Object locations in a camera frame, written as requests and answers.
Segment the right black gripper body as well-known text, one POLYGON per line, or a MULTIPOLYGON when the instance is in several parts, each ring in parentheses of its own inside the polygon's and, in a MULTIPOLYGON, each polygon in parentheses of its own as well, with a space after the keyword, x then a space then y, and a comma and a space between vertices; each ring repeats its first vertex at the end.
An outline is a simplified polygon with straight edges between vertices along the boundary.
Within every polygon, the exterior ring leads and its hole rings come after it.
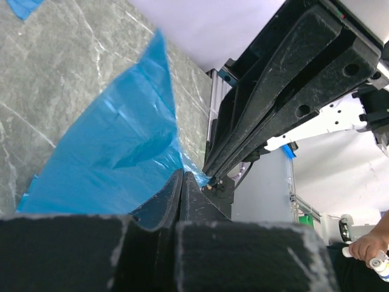
POLYGON ((273 137, 371 78, 384 42, 340 1, 286 1, 227 69, 214 164, 243 162, 273 137))

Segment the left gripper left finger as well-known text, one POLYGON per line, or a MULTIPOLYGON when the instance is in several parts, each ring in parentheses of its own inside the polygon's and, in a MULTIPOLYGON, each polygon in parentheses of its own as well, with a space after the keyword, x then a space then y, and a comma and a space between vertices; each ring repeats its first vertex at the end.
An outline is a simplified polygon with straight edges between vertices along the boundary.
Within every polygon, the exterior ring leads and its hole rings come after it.
POLYGON ((182 170, 126 215, 1 219, 2 291, 173 291, 182 170))

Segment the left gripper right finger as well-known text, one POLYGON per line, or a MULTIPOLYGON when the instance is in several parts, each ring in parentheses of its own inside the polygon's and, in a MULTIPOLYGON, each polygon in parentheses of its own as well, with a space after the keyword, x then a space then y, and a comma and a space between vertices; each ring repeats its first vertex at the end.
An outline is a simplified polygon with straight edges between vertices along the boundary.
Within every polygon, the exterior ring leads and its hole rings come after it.
POLYGON ((302 224, 229 220, 200 191, 192 173, 182 181, 175 227, 178 291, 338 291, 326 247, 302 224))

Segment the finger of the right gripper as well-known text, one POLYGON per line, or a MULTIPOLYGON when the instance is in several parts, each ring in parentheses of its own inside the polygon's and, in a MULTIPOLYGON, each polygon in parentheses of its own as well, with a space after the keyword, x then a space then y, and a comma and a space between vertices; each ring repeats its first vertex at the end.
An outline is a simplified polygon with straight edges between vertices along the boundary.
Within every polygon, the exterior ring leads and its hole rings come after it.
POLYGON ((203 171, 225 175, 281 129, 271 118, 297 92, 297 76, 340 34, 320 4, 284 4, 232 65, 239 80, 221 103, 203 171))
POLYGON ((380 54, 362 40, 339 36, 309 63, 287 61, 278 51, 258 80, 239 84, 236 96, 247 102, 238 118, 229 122, 208 160, 213 184, 268 139, 303 123, 314 111, 344 95, 372 76, 380 54))

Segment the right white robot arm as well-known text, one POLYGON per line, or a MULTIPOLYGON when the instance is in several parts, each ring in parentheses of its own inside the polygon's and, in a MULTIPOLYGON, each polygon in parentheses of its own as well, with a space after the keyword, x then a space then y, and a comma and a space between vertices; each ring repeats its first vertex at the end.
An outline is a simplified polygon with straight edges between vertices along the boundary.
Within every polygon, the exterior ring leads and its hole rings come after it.
POLYGON ((388 2, 285 1, 213 74, 210 184, 236 165, 325 133, 371 130, 386 148, 388 2))

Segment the person's hand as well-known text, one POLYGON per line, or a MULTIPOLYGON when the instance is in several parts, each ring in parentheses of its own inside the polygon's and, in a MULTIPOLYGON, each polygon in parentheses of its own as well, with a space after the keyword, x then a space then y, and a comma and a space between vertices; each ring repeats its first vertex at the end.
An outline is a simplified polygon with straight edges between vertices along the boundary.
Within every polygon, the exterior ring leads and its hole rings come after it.
POLYGON ((378 224, 367 234, 350 244, 349 253, 355 259, 364 261, 367 265, 379 251, 388 251, 388 215, 386 214, 378 224))

